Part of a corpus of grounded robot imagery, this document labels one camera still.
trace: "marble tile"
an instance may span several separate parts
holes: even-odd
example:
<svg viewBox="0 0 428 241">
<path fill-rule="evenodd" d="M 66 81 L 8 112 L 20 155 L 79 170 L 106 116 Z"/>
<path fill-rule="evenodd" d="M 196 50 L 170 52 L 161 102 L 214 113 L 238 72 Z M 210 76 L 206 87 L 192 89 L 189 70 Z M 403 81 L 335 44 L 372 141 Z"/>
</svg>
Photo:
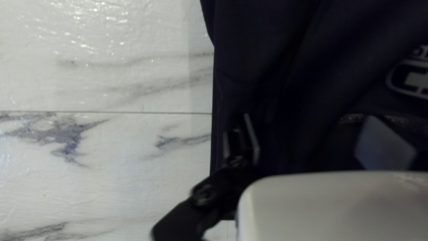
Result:
<svg viewBox="0 0 428 241">
<path fill-rule="evenodd" d="M 0 110 L 211 112 L 198 1 L 0 2 Z"/>
<path fill-rule="evenodd" d="M 0 241 L 147 240 L 208 176 L 210 115 L 2 113 Z M 207 233 L 227 240 L 228 223 Z"/>
</svg>

